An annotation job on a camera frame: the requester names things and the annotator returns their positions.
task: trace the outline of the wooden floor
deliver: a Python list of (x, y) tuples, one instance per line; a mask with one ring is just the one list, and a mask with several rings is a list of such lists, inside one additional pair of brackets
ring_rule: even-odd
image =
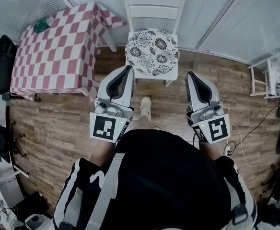
[[(95, 64), (96, 79), (100, 81), (113, 69), (125, 65), (124, 48), (117, 53), (103, 48)], [(185, 77), (188, 71), (200, 73), (216, 84), (230, 123), (239, 127), (241, 136), (255, 128), (264, 116), (277, 104), (277, 100), (250, 97), (250, 71), (246, 65), (230, 60), (181, 51), (179, 77), (169, 87), (163, 81), (139, 80), (135, 86), (132, 107), (135, 108), (133, 123), (140, 117), (140, 101), (143, 96), (152, 99), (152, 121), (161, 129), (192, 142), (193, 130), (187, 125), (185, 113), (187, 96)], [(39, 191), (47, 197), (49, 213), (56, 205), (64, 181), (72, 164), (80, 157), (89, 158), (96, 143), (89, 138), (89, 113), (93, 104), (80, 94), (42, 94), (41, 102), (14, 100), (10, 116), (16, 121), (16, 138), (26, 137), (19, 147), (27, 154), (15, 156), (16, 163), (30, 173), (28, 179), (21, 176), (26, 193)], [(258, 198), (264, 187), (260, 183), (271, 176), (270, 165), (280, 161), (275, 154), (275, 144), (280, 133), (276, 108), (243, 142), (249, 167), (241, 152), (236, 149), (233, 159), (239, 172)], [(239, 142), (237, 129), (231, 126), (231, 138)]]

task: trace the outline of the beige sneaker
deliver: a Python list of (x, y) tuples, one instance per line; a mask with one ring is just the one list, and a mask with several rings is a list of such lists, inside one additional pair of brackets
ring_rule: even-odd
[(141, 100), (141, 116), (146, 115), (148, 117), (148, 120), (150, 121), (151, 116), (151, 106), (152, 101), (149, 97), (145, 96)]

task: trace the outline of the red and white checkered tablecloth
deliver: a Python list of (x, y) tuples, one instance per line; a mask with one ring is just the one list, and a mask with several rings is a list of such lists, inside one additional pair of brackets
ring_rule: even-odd
[(51, 28), (23, 32), (16, 53), (10, 91), (28, 99), (35, 93), (82, 92), (92, 101), (97, 47), (105, 28), (125, 23), (98, 3), (87, 3), (53, 15)]

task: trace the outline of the white cable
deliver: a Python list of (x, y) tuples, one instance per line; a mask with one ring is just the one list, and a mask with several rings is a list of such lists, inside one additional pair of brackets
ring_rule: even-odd
[[(245, 158), (245, 153), (244, 153), (244, 151), (243, 151), (243, 149), (242, 149), (242, 138), (241, 138), (241, 134), (240, 134), (239, 128), (237, 127), (237, 125), (234, 125), (234, 124), (231, 124), (230, 126), (232, 126), (232, 125), (235, 126), (235, 127), (237, 128), (237, 130), (238, 130), (238, 133), (239, 133), (239, 136), (240, 136), (241, 152), (242, 152), (242, 155), (243, 155), (244, 158)], [(257, 167), (257, 166), (258, 166), (258, 165), (256, 165), (256, 166), (249, 165), (249, 164), (247, 163), (246, 158), (245, 158), (245, 162), (246, 162), (247, 166), (249, 166), (249, 167)]]

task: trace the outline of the table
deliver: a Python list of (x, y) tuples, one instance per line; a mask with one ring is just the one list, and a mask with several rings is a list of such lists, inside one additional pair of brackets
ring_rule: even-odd
[(136, 32), (128, 40), (125, 55), (127, 62), (144, 78), (160, 78), (177, 67), (179, 59), (177, 42), (160, 29)]
[(68, 8), (54, 15), (51, 28), (23, 32), (10, 91), (28, 99), (35, 93), (81, 92), (93, 101), (95, 55), (105, 31), (125, 23), (99, 3)]

